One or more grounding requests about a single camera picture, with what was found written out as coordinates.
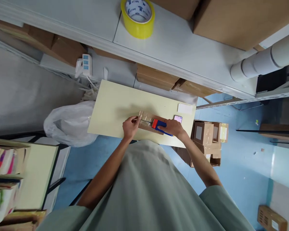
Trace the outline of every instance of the white label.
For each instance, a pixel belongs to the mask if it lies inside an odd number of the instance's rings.
[[[197,126],[196,127],[196,139],[201,140],[201,134],[202,134],[202,127]]]
[[[213,139],[217,139],[217,130],[218,130],[218,127],[213,128]]]
[[[185,114],[192,114],[193,106],[186,104],[178,104],[178,112]]]
[[[273,227],[274,229],[276,229],[276,230],[279,230],[278,224],[277,224],[275,221],[273,221],[273,220],[272,220],[272,227]]]
[[[227,128],[221,127],[219,138],[221,140],[226,140],[227,139]]]

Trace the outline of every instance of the hand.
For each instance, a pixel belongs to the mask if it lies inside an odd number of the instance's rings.
[[[126,121],[123,122],[123,132],[124,132],[124,138],[132,140],[135,136],[138,125],[140,123],[141,116],[132,116],[129,117]]]
[[[187,134],[179,121],[172,119],[166,120],[165,123],[167,124],[167,127],[158,126],[158,129],[176,136],[179,140],[181,140],[182,136]]]

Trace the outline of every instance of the stack of books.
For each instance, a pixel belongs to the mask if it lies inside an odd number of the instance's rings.
[[[0,145],[0,222],[16,207],[29,153],[27,146]]]
[[[0,222],[14,211],[22,185],[22,178],[0,178]]]
[[[0,175],[24,173],[30,147],[0,146]]]

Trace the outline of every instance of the white plastic bag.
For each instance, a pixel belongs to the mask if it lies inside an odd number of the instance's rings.
[[[98,135],[87,133],[87,130],[94,104],[95,101],[84,101],[52,110],[44,121],[47,137],[72,147],[93,143]]]

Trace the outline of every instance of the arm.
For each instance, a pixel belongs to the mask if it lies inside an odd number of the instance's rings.
[[[215,172],[214,168],[208,162],[204,154],[190,139],[187,132],[182,128],[180,122],[176,120],[167,120],[167,127],[160,127],[159,129],[176,136],[186,147],[189,156],[194,164],[195,170],[206,187],[212,185],[220,185],[222,183]]]
[[[129,117],[123,123],[124,138],[96,176],[92,179],[89,186],[83,192],[77,205],[93,210],[113,184],[124,153],[138,130],[141,118],[138,117],[136,122],[133,123],[132,121],[136,118],[137,116]]]

